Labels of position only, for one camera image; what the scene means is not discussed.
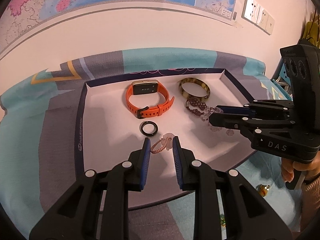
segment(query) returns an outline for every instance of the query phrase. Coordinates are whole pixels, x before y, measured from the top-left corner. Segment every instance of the pink bracelet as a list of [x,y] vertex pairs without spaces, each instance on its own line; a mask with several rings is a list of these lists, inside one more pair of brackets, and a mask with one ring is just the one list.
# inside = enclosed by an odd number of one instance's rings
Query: pink bracelet
[[[153,154],[162,152],[164,149],[167,149],[167,151],[169,149],[172,148],[172,140],[174,138],[174,135],[172,133],[166,133],[160,140],[158,140],[150,149],[150,152]],[[153,150],[159,143],[162,144],[162,147],[157,149],[157,150]]]

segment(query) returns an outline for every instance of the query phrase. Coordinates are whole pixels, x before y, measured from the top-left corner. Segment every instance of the orange watch strap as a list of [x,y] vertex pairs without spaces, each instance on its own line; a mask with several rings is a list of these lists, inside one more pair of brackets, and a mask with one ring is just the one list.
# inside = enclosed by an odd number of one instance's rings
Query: orange watch strap
[[[172,97],[171,100],[169,100],[169,92],[160,82],[158,82],[157,92],[161,93],[164,96],[165,102],[163,104],[159,104],[157,106],[150,107],[147,110],[141,111],[140,115],[142,118],[161,116],[164,112],[168,111],[172,106],[174,97]],[[127,107],[130,110],[130,112],[132,112],[135,116],[137,116],[139,108],[131,104],[129,101],[129,98],[132,95],[133,95],[133,86],[131,84],[127,89],[127,92],[125,94],[125,99],[127,102]]]

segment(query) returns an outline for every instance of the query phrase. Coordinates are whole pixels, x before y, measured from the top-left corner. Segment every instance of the gold object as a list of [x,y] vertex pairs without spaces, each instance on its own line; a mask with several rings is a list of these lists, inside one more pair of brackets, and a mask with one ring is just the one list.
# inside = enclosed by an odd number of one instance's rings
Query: gold object
[[319,48],[319,34],[320,34],[320,22],[319,13],[315,10],[315,13],[311,14],[311,21],[306,23],[302,38],[309,41],[311,44]]
[[258,188],[258,193],[260,194],[260,196],[265,197],[270,189],[270,185],[260,185]]
[[220,215],[220,224],[221,224],[221,226],[223,226],[224,228],[226,227],[226,219],[224,218],[224,215],[223,215],[223,214]]
[[144,84],[148,84],[148,85],[150,85],[150,84],[155,84],[155,85],[157,85],[159,82],[157,81],[157,80],[155,80],[155,79],[153,79],[153,80],[142,80],[142,81],[135,81],[135,82],[132,82],[132,85],[134,86],[134,85],[144,85]]

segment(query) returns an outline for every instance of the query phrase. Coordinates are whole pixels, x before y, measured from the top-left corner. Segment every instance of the wall outlet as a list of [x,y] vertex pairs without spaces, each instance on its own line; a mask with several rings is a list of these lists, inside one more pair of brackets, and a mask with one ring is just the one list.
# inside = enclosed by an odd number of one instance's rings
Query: wall outlet
[[255,0],[245,0],[242,12],[242,18],[250,21],[253,24],[257,23],[260,11],[260,5]]
[[269,35],[272,34],[273,28],[275,27],[275,23],[276,23],[275,20],[271,17],[271,15],[269,15],[267,26],[265,28],[266,33],[268,33]]
[[268,12],[260,7],[259,15],[258,15],[258,20],[257,20],[257,25],[262,29],[265,30],[267,27],[267,22],[268,22],[269,14]]

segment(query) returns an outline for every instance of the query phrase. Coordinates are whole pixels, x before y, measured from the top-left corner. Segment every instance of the smartwatch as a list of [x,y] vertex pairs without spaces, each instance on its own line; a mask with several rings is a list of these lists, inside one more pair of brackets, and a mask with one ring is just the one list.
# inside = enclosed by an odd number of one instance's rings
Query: smartwatch
[[[139,109],[130,103],[129,98],[132,95],[144,95],[153,94],[159,92],[164,98],[165,102],[157,106]],[[125,99],[127,102],[127,108],[135,115],[138,119],[144,119],[154,116],[161,116],[164,112],[168,111],[173,104],[174,97],[169,100],[169,92],[158,80],[142,80],[133,82],[127,89]]]

